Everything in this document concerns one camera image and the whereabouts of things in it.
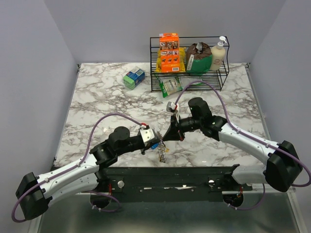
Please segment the metal disc with keyrings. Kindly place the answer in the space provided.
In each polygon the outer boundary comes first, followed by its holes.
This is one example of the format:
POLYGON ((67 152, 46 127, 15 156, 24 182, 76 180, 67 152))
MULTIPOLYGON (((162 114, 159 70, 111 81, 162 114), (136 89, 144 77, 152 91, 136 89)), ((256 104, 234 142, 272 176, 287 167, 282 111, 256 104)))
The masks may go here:
POLYGON ((156 135, 160 139, 160 142, 158 143, 158 146, 156 148, 157 149, 157 155, 158 155, 159 162, 166 163, 167 159, 166 159, 165 155, 169 151, 169 149, 166 147, 160 131, 157 131, 156 135))

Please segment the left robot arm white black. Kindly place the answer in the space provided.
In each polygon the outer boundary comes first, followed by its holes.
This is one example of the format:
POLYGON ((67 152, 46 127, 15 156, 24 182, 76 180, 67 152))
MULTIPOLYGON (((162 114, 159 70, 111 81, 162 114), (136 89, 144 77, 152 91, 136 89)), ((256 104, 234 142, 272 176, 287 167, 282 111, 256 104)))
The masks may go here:
POLYGON ((82 158, 38 176, 32 172, 24 175, 16 190, 17 203, 13 208, 21 207, 24 221, 28 221, 45 213, 57 197, 65 196, 63 188, 67 185, 71 194, 94 189, 102 192, 108 180, 100 175, 101 170, 116 163, 125 153, 140 150, 144 154, 159 142, 160 138, 150 127, 140 129, 136 136, 130 136, 129 129, 124 126, 117 127, 82 158))

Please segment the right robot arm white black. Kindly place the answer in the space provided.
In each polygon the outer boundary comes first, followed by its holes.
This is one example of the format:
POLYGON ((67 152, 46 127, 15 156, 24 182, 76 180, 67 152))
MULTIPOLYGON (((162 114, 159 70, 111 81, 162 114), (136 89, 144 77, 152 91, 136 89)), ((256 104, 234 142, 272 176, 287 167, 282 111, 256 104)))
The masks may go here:
POLYGON ((254 156, 260 166, 241 166, 234 168, 224 177, 224 186, 235 190, 241 184, 263 183, 280 192, 287 192, 302 171, 294 146, 288 142, 273 142, 263 139, 229 124, 228 120, 211 113, 205 100, 200 97, 188 102, 191 116, 181 118, 179 106, 168 102, 167 111, 172 112, 170 126, 163 141, 183 141, 187 132, 200 130, 206 137, 229 143, 254 156))

